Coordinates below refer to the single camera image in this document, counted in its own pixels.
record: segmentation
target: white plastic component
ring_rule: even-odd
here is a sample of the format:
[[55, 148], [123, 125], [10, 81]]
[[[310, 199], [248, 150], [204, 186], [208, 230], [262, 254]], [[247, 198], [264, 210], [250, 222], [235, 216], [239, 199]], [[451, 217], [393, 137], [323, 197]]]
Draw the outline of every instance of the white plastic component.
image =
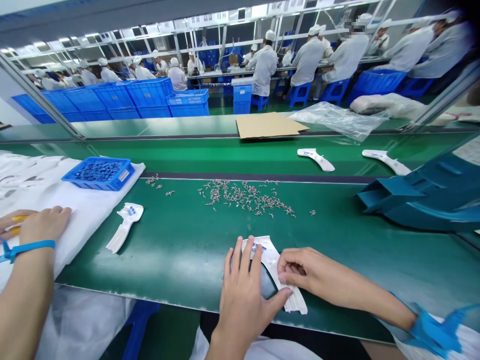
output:
[[110, 242], [106, 245], [106, 248], [111, 250], [114, 254], [116, 254], [124, 244], [132, 224], [140, 220], [142, 217], [144, 207], [131, 202], [126, 202], [123, 209], [116, 213], [123, 218], [123, 222], [116, 230]]
[[[244, 251], [245, 246], [247, 246], [247, 241], [248, 241], [248, 238], [243, 240], [243, 243], [241, 244], [242, 252]], [[283, 288], [290, 288], [293, 291], [292, 296], [288, 298], [284, 306], [285, 311], [287, 313], [292, 311], [299, 311], [300, 314], [306, 315], [308, 313], [307, 304], [305, 304], [305, 300], [304, 300], [304, 297], [302, 296], [302, 293], [300, 292], [300, 289], [294, 285], [282, 284], [279, 280], [277, 263], [279, 262], [280, 254], [275, 248], [274, 244], [272, 243], [272, 240], [270, 240], [270, 236], [259, 236], [255, 238], [253, 243], [253, 248], [250, 254], [250, 259], [254, 258], [255, 249], [257, 248], [258, 245], [263, 246], [263, 252], [261, 254], [261, 263], [265, 265], [267, 271], [270, 273], [270, 276], [273, 279], [273, 282], [275, 282], [277, 289], [280, 290]]]
[[335, 170], [334, 166], [330, 161], [323, 157], [323, 155], [317, 154], [317, 149], [298, 149], [296, 151], [298, 156], [304, 156], [312, 158], [315, 162], [320, 165], [321, 169], [326, 172], [332, 172]]
[[377, 159], [387, 164], [397, 175], [408, 175], [412, 171], [403, 165], [397, 159], [392, 159], [387, 155], [387, 151], [384, 150], [363, 150], [361, 154], [366, 158]]

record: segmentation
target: white cloth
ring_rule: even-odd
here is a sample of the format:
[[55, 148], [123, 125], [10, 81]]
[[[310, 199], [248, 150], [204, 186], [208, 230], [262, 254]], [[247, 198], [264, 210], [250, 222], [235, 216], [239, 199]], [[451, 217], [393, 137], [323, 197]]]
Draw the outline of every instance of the white cloth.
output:
[[465, 21], [445, 30], [430, 43], [425, 55], [428, 60], [415, 65], [410, 78], [437, 79], [453, 68], [475, 44], [475, 33]]
[[298, 53], [293, 66], [296, 67], [296, 72], [291, 77], [292, 86], [300, 86], [311, 83], [315, 77], [315, 70], [319, 65], [320, 60], [324, 57], [325, 45], [318, 37], [312, 37], [310, 41], [304, 44]]
[[409, 72], [422, 58], [433, 38], [434, 31], [430, 27], [424, 27], [405, 35], [394, 47], [383, 54], [384, 58], [391, 58], [390, 62], [386, 65], [376, 66], [374, 69]]
[[340, 44], [338, 49], [328, 58], [328, 65], [333, 70], [323, 74], [323, 80], [328, 84], [349, 79], [357, 70], [360, 59], [367, 50], [369, 37], [364, 33], [354, 33]]
[[100, 76], [102, 80], [106, 83], [115, 83], [117, 81], [122, 81], [122, 79], [119, 78], [119, 76], [113, 70], [110, 70], [108, 67], [102, 68]]
[[173, 90], [185, 91], [188, 89], [188, 86], [187, 86], [188, 80], [182, 69], [178, 68], [177, 66], [173, 66], [168, 72], [168, 77], [171, 79]]
[[251, 93], [267, 97], [270, 95], [270, 81], [277, 71], [277, 53], [270, 45], [265, 45], [248, 63], [248, 69], [255, 67]]

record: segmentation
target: factory worker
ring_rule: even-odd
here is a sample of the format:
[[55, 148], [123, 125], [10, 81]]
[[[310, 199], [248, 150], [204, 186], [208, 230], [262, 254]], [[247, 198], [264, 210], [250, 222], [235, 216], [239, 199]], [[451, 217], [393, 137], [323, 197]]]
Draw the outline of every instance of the factory worker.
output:
[[387, 19], [381, 24], [380, 30], [378, 30], [375, 39], [373, 39], [373, 42], [368, 48], [366, 53], [368, 56], [382, 56], [387, 51], [390, 39], [387, 30], [389, 29], [391, 22], [392, 19]]
[[248, 69], [255, 67], [251, 93], [267, 97], [270, 95], [270, 81], [277, 71], [277, 53], [272, 48], [276, 35], [268, 30], [263, 38], [263, 47], [248, 63]]
[[322, 92], [323, 83], [334, 83], [350, 79], [359, 65], [369, 45], [369, 37], [365, 34], [365, 28], [372, 20], [372, 15], [364, 13], [353, 24], [350, 36], [340, 44], [337, 50], [328, 58], [328, 65], [333, 70], [324, 74], [318, 74], [315, 82], [313, 101], [318, 101]]
[[99, 79], [92, 73], [92, 68], [90, 67], [89, 63], [86, 62], [85, 60], [80, 60], [78, 63], [81, 68], [81, 82], [83, 85], [93, 85], [93, 84], [98, 84]]
[[98, 64], [101, 66], [101, 79], [106, 83], [115, 83], [118, 81], [122, 81], [121, 78], [112, 70], [110, 69], [109, 62], [106, 58], [101, 57], [98, 59]]
[[298, 50], [293, 66], [296, 71], [288, 80], [283, 90], [283, 99], [285, 100], [290, 86], [300, 86], [311, 83], [315, 78], [315, 71], [319, 66], [320, 60], [324, 57], [325, 45], [319, 39], [320, 26], [315, 25], [308, 31], [306, 43]]
[[148, 80], [157, 78], [150, 72], [150, 70], [145, 67], [145, 61], [140, 56], [135, 56], [133, 58], [133, 63], [135, 64], [135, 75], [137, 80]]
[[474, 29], [463, 16], [453, 13], [446, 22], [445, 30], [426, 48], [428, 60], [415, 65], [408, 73], [410, 78], [441, 78], [475, 45]]
[[429, 17], [421, 18], [415, 22], [410, 33], [402, 37], [394, 47], [383, 54], [384, 58], [391, 58], [390, 62], [373, 69], [409, 72], [420, 61], [434, 38], [434, 30], [429, 26], [430, 22]]
[[185, 91], [188, 89], [187, 77], [185, 76], [185, 72], [179, 68], [179, 60], [176, 57], [172, 57], [170, 60], [170, 71], [168, 72], [168, 77], [171, 79], [173, 90]]
[[243, 62], [245, 64], [248, 64], [249, 61], [252, 59], [252, 57], [255, 55], [255, 53], [257, 52], [258, 49], [259, 49], [258, 44], [253, 44], [250, 47], [250, 52], [243, 57]]

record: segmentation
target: white cap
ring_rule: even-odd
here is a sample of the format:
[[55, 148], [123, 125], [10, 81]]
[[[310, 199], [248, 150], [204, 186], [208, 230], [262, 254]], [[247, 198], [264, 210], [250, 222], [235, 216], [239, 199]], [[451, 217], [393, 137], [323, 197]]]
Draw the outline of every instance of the white cap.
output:
[[265, 39], [270, 40], [270, 41], [275, 41], [277, 36], [272, 30], [268, 30], [265, 34]]
[[106, 58], [104, 57], [101, 57], [98, 59], [98, 63], [100, 64], [100, 66], [107, 66], [109, 64], [109, 62], [107, 61]]

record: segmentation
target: label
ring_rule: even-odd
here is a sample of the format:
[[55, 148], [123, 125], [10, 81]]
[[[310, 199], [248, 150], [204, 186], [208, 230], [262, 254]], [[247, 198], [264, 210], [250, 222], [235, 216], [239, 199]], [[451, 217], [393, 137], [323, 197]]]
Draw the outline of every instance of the label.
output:
[[452, 152], [471, 164], [480, 166], [480, 135]]
[[125, 178], [130, 174], [130, 172], [125, 169], [123, 170], [123, 172], [120, 174], [120, 176], [118, 177], [118, 180], [120, 180], [121, 182], [123, 182], [125, 180]]

